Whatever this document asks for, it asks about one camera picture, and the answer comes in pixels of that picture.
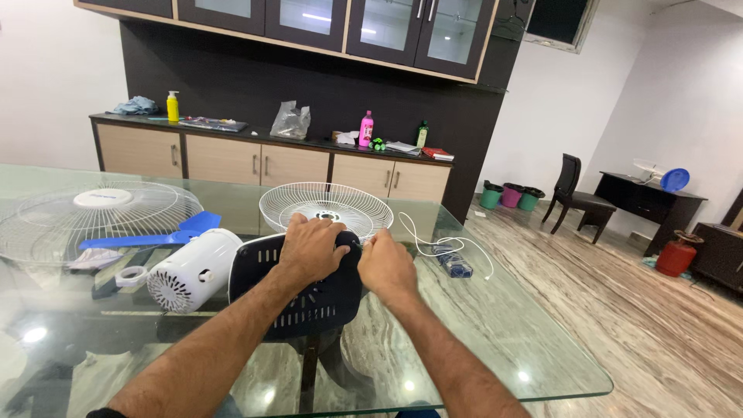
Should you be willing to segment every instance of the glass table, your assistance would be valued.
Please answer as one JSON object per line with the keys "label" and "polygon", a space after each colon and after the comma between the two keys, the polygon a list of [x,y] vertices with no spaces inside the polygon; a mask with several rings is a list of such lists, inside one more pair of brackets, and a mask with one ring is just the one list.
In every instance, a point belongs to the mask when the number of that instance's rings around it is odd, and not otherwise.
{"label": "glass table", "polygon": [[[258,209],[266,187],[7,164],[0,164],[0,178],[0,210],[69,186],[153,181],[190,190],[205,210],[223,216],[222,228],[244,241],[275,233]],[[401,211],[415,221],[422,239],[474,239],[437,203],[395,199],[386,203],[395,214],[390,230],[398,241],[413,242],[400,224]],[[226,288],[197,312],[177,315],[165,313],[146,285],[115,286],[112,278],[124,266],[150,268],[177,249],[164,245],[125,254],[96,271],[0,259],[1,414],[82,417],[104,406],[167,347],[223,309]],[[415,258],[421,294],[518,399],[611,392],[614,385],[606,372],[503,267],[493,260],[495,273],[485,280],[490,264],[477,247],[467,243],[460,254],[474,268],[471,278],[449,277],[434,257]],[[325,417],[443,407],[405,331],[374,294],[363,297],[351,323],[322,338],[323,349],[329,348],[324,359],[321,353],[311,379],[314,395],[310,393],[309,410],[307,399],[300,405],[300,395],[306,398],[308,393],[302,384],[307,360],[302,351],[296,344],[264,343],[218,415]],[[349,387],[359,382],[366,385],[366,392],[358,385]]]}

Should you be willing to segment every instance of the fan blade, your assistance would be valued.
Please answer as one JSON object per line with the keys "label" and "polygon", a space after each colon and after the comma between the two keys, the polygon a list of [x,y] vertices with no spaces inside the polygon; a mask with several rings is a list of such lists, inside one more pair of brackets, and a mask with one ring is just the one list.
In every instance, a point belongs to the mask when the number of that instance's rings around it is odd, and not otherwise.
{"label": "fan blade", "polygon": [[160,244],[181,244],[170,235],[142,235],[139,237],[118,237],[118,238],[99,238],[86,239],[78,247],[81,250],[88,248],[110,248],[110,247],[133,247],[136,245],[160,245]]}
{"label": "fan blade", "polygon": [[196,215],[186,219],[185,221],[179,223],[178,227],[181,229],[181,231],[190,230],[202,233],[206,232],[207,229],[218,228],[219,221],[221,221],[221,219],[221,215],[203,210]]}

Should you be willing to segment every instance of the hand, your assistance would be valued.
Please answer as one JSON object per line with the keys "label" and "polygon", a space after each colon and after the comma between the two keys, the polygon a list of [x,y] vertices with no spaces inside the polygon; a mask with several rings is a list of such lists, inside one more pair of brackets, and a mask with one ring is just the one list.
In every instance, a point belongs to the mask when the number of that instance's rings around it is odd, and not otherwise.
{"label": "hand", "polygon": [[358,269],[364,286],[387,306],[401,299],[421,297],[413,257],[404,245],[392,239],[387,228],[364,242]]}
{"label": "hand", "polygon": [[301,213],[291,216],[278,267],[296,279],[297,286],[301,286],[298,291],[338,269],[340,259],[351,250],[347,245],[333,249],[343,230],[342,222],[327,218],[308,221]]}

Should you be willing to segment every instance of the gas cylinder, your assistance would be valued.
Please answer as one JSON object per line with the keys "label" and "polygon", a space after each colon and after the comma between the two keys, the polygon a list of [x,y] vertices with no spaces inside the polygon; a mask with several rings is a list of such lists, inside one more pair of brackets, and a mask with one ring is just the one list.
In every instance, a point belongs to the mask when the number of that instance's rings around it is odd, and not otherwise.
{"label": "gas cylinder", "polygon": [[656,270],[670,277],[678,277],[689,268],[689,264],[694,260],[696,250],[690,244],[704,242],[701,237],[694,234],[687,234],[681,230],[674,232],[678,240],[669,241],[666,244],[655,264]]}

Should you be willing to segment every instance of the window frame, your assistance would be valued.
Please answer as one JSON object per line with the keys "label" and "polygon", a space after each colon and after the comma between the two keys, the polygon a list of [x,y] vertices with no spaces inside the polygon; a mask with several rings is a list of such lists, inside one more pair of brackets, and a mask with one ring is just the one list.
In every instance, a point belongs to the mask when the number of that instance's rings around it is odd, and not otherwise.
{"label": "window frame", "polygon": [[571,44],[529,33],[531,14],[537,1],[539,0],[535,0],[531,4],[531,12],[529,12],[529,20],[528,22],[526,22],[526,28],[524,29],[524,37],[522,41],[531,42],[533,44],[542,46],[548,46],[550,48],[556,48],[561,51],[571,52],[573,54],[580,54],[580,51],[583,49],[585,38],[588,35],[588,30],[591,29],[591,23],[594,21],[594,17],[596,16],[596,10],[598,9],[600,0],[588,0],[588,2],[586,3],[585,10],[583,11],[583,16],[581,16],[580,18],[580,26],[578,27],[575,39],[573,39],[573,43]]}

